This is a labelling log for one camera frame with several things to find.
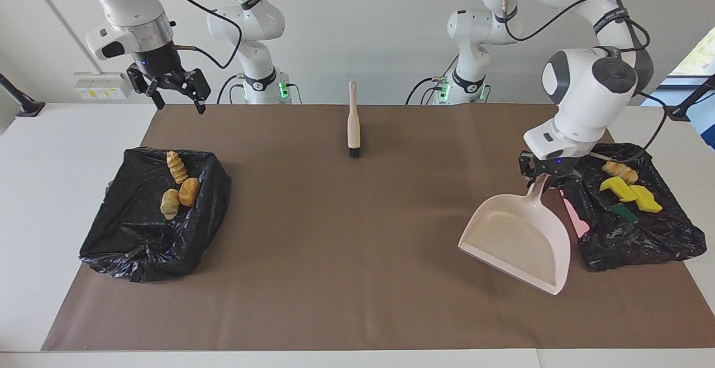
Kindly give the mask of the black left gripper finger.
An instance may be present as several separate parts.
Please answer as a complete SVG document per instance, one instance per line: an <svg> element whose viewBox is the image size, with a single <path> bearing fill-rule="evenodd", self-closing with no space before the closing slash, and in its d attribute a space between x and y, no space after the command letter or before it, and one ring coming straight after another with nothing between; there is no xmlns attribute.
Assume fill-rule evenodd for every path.
<svg viewBox="0 0 715 368"><path fill-rule="evenodd" d="M527 180L526 188L531 188L536 179L546 172L544 161L530 151L522 151L518 163L521 175Z"/></svg>
<svg viewBox="0 0 715 368"><path fill-rule="evenodd" d="M580 183L583 180L581 172L575 169L547 169L545 188L562 188L572 183Z"/></svg>

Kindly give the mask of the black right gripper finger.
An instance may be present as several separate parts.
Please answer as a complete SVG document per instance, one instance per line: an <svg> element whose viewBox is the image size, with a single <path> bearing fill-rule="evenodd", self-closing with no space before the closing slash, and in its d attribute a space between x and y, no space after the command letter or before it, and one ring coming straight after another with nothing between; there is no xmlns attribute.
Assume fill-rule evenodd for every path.
<svg viewBox="0 0 715 368"><path fill-rule="evenodd" d="M187 71L171 71L164 76L165 87L190 98L198 114L206 111L206 101L212 90L201 69Z"/></svg>
<svg viewBox="0 0 715 368"><path fill-rule="evenodd" d="M132 85L133 90L137 94L147 96L153 101L156 109L163 110L165 103L163 96L161 95L161 93L159 93L158 90L158 78L150 77L150 80L147 81L146 76L141 72L140 68L136 65L136 63L132 63L130 66L128 66L127 77Z"/></svg>

